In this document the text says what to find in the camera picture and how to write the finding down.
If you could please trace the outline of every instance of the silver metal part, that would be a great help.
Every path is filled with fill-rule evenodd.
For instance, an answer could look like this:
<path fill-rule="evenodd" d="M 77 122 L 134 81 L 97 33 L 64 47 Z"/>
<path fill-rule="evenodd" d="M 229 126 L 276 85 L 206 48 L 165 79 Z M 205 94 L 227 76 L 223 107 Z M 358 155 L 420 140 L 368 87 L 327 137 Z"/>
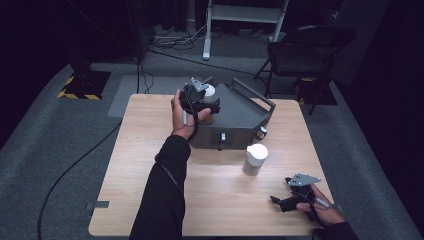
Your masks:
<path fill-rule="evenodd" d="M 320 182 L 321 179 L 320 178 L 316 178 L 316 177 L 311 177 L 309 175 L 304 175 L 301 173 L 296 173 L 293 178 L 289 181 L 289 185 L 290 186 L 306 186 L 309 185 L 311 183 L 316 183 L 316 182 Z"/>
<path fill-rule="evenodd" d="M 201 92 L 209 87 L 209 84 L 202 83 L 194 78 L 191 78 L 191 82 L 193 83 L 193 86 L 197 92 Z"/>
<path fill-rule="evenodd" d="M 256 131 L 255 139 L 258 141 L 262 141 L 262 139 L 265 138 L 266 134 L 267 134 L 267 130 L 264 126 L 262 126 L 260 129 Z"/>
<path fill-rule="evenodd" d="M 183 111 L 183 125 L 186 126 L 187 125 L 187 112 Z"/>
<path fill-rule="evenodd" d="M 219 138 L 218 151 L 222 151 L 222 149 L 225 147 L 226 138 L 227 137 L 225 133 L 221 133 L 221 137 Z"/>
<path fill-rule="evenodd" d="M 322 200 L 321 198 L 315 198 L 315 200 L 321 203 L 321 205 L 323 205 L 325 208 L 330 208 L 330 205 L 326 203 L 324 200 Z"/>

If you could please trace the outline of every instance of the metal bracket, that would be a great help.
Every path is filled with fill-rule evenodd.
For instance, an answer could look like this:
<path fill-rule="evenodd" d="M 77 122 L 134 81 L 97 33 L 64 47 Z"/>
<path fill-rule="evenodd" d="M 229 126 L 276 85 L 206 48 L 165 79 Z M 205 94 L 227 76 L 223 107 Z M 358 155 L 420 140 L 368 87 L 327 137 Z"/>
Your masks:
<path fill-rule="evenodd" d="M 309 185 L 311 183 L 316 183 L 316 182 L 320 182 L 321 179 L 320 178 L 316 178 L 316 177 L 311 177 L 309 175 L 304 175 L 301 173 L 296 173 L 293 178 L 288 182 L 289 186 L 296 186 L 296 187 L 301 187 L 301 186 L 306 186 Z"/>
<path fill-rule="evenodd" d="M 193 83 L 193 86 L 197 92 L 201 92 L 209 87 L 209 84 L 202 83 L 194 78 L 191 78 L 191 82 Z"/>
<path fill-rule="evenodd" d="M 109 207 L 109 201 L 96 201 L 93 203 L 87 203 L 85 206 L 85 210 L 87 211 L 94 211 L 95 208 L 108 208 Z"/>

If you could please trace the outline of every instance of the black sleeve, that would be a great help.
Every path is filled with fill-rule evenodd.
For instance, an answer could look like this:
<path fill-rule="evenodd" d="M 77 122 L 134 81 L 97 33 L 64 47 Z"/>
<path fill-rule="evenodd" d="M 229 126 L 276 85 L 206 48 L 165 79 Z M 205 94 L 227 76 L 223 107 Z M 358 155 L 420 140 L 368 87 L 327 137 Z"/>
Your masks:
<path fill-rule="evenodd" d="M 325 240 L 359 240 L 348 222 L 333 224 L 322 230 Z"/>
<path fill-rule="evenodd" d="M 183 191 L 190 153 L 183 137 L 166 139 L 150 171 L 130 239 L 182 238 Z"/>

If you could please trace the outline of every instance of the wall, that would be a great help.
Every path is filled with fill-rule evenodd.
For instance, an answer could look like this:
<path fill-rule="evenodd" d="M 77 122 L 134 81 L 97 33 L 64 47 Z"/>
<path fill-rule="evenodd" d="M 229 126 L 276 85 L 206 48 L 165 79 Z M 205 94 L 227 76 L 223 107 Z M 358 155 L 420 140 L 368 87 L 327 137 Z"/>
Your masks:
<path fill-rule="evenodd" d="M 0 17 L 1 148 L 53 74 L 65 66 L 66 59 L 46 47 L 57 46 L 57 42 L 43 27 L 32 4 L 3 2 Z"/>
<path fill-rule="evenodd" d="M 189 23 L 188 26 L 194 26 L 194 21 L 195 21 L 194 8 L 195 8 L 195 0 L 188 0 L 188 9 L 187 9 L 187 23 Z"/>
<path fill-rule="evenodd" d="M 339 89 L 424 236 L 423 11 L 420 0 L 390 1 L 352 85 Z"/>

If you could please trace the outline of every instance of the wooden table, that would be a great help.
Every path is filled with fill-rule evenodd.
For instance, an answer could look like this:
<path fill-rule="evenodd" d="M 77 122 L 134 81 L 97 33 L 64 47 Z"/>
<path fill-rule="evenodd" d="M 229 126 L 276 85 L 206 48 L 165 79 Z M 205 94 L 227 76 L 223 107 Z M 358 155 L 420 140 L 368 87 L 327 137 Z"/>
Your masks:
<path fill-rule="evenodd" d="M 110 159 L 89 231 L 95 236 L 128 236 L 154 156 L 171 133 L 171 95 L 132 95 Z M 276 108 L 262 141 L 269 156 L 259 174 L 243 172 L 243 150 L 192 148 L 185 182 L 184 236 L 309 235 L 317 227 L 298 211 L 282 213 L 270 200 L 291 197 L 285 177 L 303 173 L 332 201 L 299 104 L 272 100 Z"/>

